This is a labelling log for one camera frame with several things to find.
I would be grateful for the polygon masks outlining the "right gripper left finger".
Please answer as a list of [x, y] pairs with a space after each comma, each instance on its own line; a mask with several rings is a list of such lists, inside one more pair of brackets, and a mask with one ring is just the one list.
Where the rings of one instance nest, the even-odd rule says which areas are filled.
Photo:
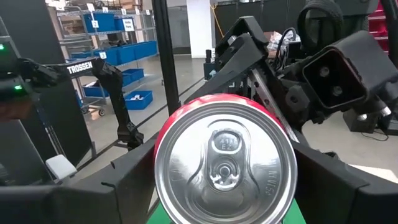
[[101, 183], [113, 189], [119, 223], [147, 221], [154, 191], [154, 145], [150, 139], [111, 161], [111, 174]]

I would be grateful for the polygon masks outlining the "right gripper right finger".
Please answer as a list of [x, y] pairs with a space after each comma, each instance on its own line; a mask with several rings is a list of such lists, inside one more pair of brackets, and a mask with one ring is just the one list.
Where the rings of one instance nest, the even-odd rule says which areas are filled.
[[369, 182], [344, 162], [292, 142], [298, 165], [296, 201], [307, 223], [364, 223], [358, 190]]

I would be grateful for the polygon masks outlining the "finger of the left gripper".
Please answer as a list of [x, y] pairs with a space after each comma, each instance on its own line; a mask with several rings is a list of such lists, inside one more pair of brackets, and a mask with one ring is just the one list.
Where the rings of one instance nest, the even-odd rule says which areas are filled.
[[240, 17], [227, 31], [215, 49], [219, 70], [202, 87], [186, 99], [220, 93], [233, 82], [239, 82], [267, 55], [268, 40], [253, 16]]

